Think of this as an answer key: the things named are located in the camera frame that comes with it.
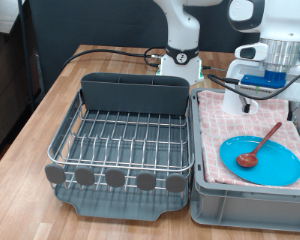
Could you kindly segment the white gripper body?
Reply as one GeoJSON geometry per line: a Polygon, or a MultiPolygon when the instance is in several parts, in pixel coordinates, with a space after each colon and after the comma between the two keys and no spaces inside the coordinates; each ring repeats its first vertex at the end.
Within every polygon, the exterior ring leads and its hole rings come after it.
{"type": "Polygon", "coordinates": [[[225,102],[241,104],[240,96],[250,100],[278,98],[300,102],[300,65],[290,68],[267,69],[262,62],[234,60],[227,71],[225,102]]]}

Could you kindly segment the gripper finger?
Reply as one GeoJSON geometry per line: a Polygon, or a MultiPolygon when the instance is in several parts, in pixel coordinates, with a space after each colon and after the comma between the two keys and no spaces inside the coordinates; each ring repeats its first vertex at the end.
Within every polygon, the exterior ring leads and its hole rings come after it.
{"type": "Polygon", "coordinates": [[[240,101],[242,104],[242,112],[243,113],[249,113],[250,111],[250,104],[247,102],[245,97],[240,96],[240,101]]]}
{"type": "Polygon", "coordinates": [[[288,121],[292,121],[293,120],[293,115],[294,115],[294,112],[296,111],[297,109],[297,105],[295,102],[289,102],[289,111],[288,111],[288,116],[287,116],[287,120],[288,121]]]}

